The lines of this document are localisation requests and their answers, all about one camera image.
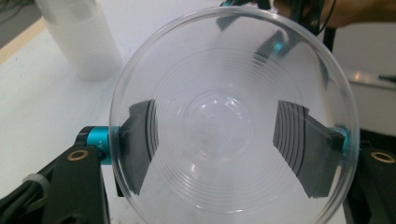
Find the transparent bowl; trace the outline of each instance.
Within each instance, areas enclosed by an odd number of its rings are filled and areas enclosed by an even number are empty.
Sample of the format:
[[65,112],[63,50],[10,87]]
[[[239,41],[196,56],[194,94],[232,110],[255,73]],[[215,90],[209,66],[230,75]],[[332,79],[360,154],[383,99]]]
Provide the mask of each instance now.
[[116,178],[147,223],[322,223],[357,163],[339,65],[303,27],[256,8],[164,26],[127,64],[110,114]]

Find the white table surface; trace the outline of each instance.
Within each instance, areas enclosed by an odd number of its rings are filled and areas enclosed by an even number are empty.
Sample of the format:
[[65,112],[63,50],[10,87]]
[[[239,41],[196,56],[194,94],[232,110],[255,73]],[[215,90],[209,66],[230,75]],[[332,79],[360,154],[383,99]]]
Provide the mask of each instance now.
[[[124,61],[153,32],[217,0],[102,1]],[[118,76],[81,81],[44,30],[0,64],[0,197],[15,189],[71,147],[85,126],[107,125]],[[103,166],[112,223],[143,223],[115,191],[110,166]],[[330,223],[346,223],[340,209]]]

